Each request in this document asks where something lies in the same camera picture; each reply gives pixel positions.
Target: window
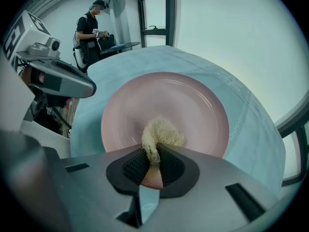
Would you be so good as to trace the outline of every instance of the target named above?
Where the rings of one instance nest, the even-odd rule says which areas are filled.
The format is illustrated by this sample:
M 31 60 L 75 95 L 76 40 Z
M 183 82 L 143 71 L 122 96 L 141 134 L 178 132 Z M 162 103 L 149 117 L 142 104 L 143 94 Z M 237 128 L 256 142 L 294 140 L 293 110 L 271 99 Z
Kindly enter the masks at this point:
M 138 0 L 142 47 L 174 44 L 176 0 Z
M 309 100 L 277 127 L 286 148 L 286 169 L 282 186 L 302 181 L 308 169 Z

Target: person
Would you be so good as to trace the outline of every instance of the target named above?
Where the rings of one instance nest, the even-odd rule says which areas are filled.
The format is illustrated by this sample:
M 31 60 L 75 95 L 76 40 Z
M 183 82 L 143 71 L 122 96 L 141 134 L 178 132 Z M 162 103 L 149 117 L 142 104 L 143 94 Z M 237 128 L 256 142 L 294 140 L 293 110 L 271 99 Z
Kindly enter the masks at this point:
M 106 34 L 97 35 L 94 29 L 98 29 L 98 21 L 96 15 L 101 15 L 104 9 L 107 7 L 107 3 L 103 0 L 95 1 L 90 7 L 89 11 L 85 14 L 85 17 L 81 17 L 77 23 L 76 37 L 80 41 L 80 45 L 83 48 L 84 58 L 88 64 L 85 69 L 88 69 L 89 65 L 94 64 L 102 59 L 100 55 L 100 47 L 98 45 L 97 37 L 106 37 Z

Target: plate rim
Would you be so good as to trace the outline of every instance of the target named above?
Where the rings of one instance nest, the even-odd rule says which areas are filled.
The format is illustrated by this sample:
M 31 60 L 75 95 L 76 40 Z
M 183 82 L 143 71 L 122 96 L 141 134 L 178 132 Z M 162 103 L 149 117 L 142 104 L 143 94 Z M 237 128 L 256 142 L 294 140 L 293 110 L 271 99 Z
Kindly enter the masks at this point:
M 202 82 L 190 77 L 190 76 L 187 76 L 185 74 L 180 74 L 180 73 L 177 73 L 177 72 L 150 72 L 150 73 L 146 73 L 146 74 L 142 74 L 142 75 L 139 75 L 139 76 L 136 76 L 132 79 L 130 79 L 129 81 L 125 82 L 123 85 L 121 85 L 112 95 L 111 97 L 109 98 L 108 102 L 106 103 L 105 105 L 105 108 L 104 108 L 104 111 L 103 111 L 103 115 L 102 115 L 102 118 L 101 118 L 101 125 L 100 125 L 100 130 L 101 130 L 101 139 L 102 139 L 102 143 L 103 143 L 103 146 L 104 146 L 104 149 L 106 152 L 109 152 L 106 150 L 106 146 L 104 144 L 104 140 L 103 140 L 103 120 L 104 120 L 104 115 L 106 117 L 106 111 L 107 111 L 107 108 L 108 106 L 111 105 L 111 102 L 113 100 L 113 98 L 117 95 L 118 92 L 120 92 L 121 89 L 123 89 L 124 86 L 126 85 L 129 85 L 129 83 L 131 82 L 134 82 L 136 79 L 139 79 L 139 78 L 142 78 L 143 76 L 146 76 L 146 75 L 154 75 L 154 74 L 172 74 L 172 75 L 178 75 L 178 76 L 181 76 L 181 77 L 184 77 L 184 78 L 188 78 L 188 79 L 192 79 L 194 82 L 197 82 L 199 83 L 200 85 L 204 86 L 206 89 L 208 89 L 213 95 L 214 97 L 219 101 L 219 104 L 221 105 L 222 109 L 223 109 L 223 112 L 224 112 L 224 120 L 227 121 L 227 142 L 226 142 L 226 148 L 225 148 L 225 151 L 224 151 L 224 154 L 222 156 L 222 158 L 224 158 L 227 154 L 227 150 L 228 150 L 228 146 L 229 146 L 229 143 L 230 143 L 230 128 L 229 128 L 229 120 L 228 120 L 228 116 L 227 116 L 227 113 L 226 113 L 226 110 L 222 104 L 222 102 L 220 101 L 219 97 L 209 88 L 207 87 L 205 84 L 203 84 Z

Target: cable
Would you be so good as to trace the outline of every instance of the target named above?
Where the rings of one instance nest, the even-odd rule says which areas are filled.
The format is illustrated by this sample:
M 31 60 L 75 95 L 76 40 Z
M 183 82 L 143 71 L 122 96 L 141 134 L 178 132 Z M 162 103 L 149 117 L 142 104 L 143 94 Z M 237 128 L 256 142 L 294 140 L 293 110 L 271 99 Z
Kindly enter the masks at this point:
M 67 121 L 64 120 L 64 118 L 61 116 L 60 112 L 53 106 L 53 111 L 58 115 L 58 117 L 62 120 L 62 122 L 69 128 L 72 129 L 72 126 L 69 125 Z
M 72 113 L 73 113 L 73 119 L 74 119 L 74 111 L 73 111 L 73 105 L 71 105 Z

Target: window frame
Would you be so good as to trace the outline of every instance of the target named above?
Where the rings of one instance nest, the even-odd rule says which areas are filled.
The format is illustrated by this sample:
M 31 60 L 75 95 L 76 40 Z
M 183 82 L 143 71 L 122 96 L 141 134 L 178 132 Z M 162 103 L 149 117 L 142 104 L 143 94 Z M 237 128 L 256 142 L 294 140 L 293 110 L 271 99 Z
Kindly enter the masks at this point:
M 290 135 L 294 131 L 296 132 L 300 155 L 300 173 L 298 175 L 285 178 L 282 182 L 283 187 L 302 181 L 307 173 L 309 145 L 306 136 L 305 124 L 308 121 L 309 98 L 307 98 L 303 105 L 297 109 L 293 115 L 277 126 L 277 130 L 282 138 Z
M 175 24 L 176 24 L 176 0 L 166 0 L 165 29 L 145 29 L 145 14 L 143 2 L 138 0 L 138 10 L 140 18 L 140 38 L 141 46 L 146 47 L 146 35 L 165 35 L 165 45 L 174 46 Z

